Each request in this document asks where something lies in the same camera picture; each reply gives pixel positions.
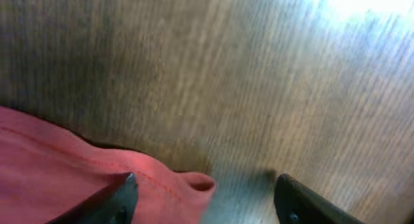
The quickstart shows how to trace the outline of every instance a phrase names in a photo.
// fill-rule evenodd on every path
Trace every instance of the red stitching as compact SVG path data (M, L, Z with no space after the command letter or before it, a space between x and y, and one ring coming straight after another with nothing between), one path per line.
M141 172L139 170L133 170L132 168L130 168L128 166L122 166L120 164L115 164L115 163L112 163L112 162L97 161L95 159L86 158L86 157L83 157L81 155L71 154L71 153L66 152L64 150L61 150L60 148L58 148L58 147L56 147L56 146L54 146L52 144L48 144L46 142L43 142L41 140L38 140L38 139L36 139L34 137L31 137L29 135L25 135L24 133L20 133L20 132L14 130L14 129L10 129L10 128L7 128L7 127L2 127L2 126L0 126L0 129L2 129L3 131L9 131L11 133L15 133L15 134L20 135L20 136L22 136L22 137L24 137L24 138L26 138L28 140L34 141L34 142L36 142L38 144L44 145L44 146L49 147L49 148L53 148L53 149L55 149L56 151L58 151L60 153L63 153L63 154L66 154L66 155L69 155L69 156L72 156L72 157L78 157L78 158L81 158L83 160L89 161L89 162L91 162L93 164L97 164L97 165L101 164L101 165L112 166L112 167L120 168L120 169L124 169L124 170L126 169L126 170L129 170L129 171L134 171L134 172L136 172L136 173L144 176L145 178L149 179L155 185L163 188L172 198L175 198L178 201L182 201L182 199L175 192L173 192L172 189L168 188L167 186L163 185L162 183L158 182L154 178L150 177L149 175L147 175L144 172Z

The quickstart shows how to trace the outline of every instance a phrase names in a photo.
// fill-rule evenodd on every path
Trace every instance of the dark corner object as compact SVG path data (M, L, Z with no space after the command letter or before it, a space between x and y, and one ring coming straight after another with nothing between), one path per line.
M138 202L138 185L133 173L122 174L50 224L130 224Z
M281 224L362 224L288 174L276 182L274 204Z

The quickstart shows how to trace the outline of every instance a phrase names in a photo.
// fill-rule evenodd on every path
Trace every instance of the pink fabric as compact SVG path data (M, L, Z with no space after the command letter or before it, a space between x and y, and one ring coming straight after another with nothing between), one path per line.
M133 172L133 223L198 223L215 190L196 172L175 173L154 158L100 149L71 132L0 107L0 223L44 223Z

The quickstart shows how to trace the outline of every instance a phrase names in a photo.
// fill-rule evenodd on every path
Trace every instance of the wooden table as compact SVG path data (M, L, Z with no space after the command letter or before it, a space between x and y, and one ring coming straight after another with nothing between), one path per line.
M210 174L203 223L277 223L274 171L403 223L414 10L375 1L1 0L0 104Z

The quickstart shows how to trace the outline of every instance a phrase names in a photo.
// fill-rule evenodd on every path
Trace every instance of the red fabric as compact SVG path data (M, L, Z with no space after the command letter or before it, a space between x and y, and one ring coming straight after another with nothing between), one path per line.
M0 223L50 221L124 172L133 172L138 183L133 223L198 223L215 190L207 175L175 173L134 151L96 148L0 107Z

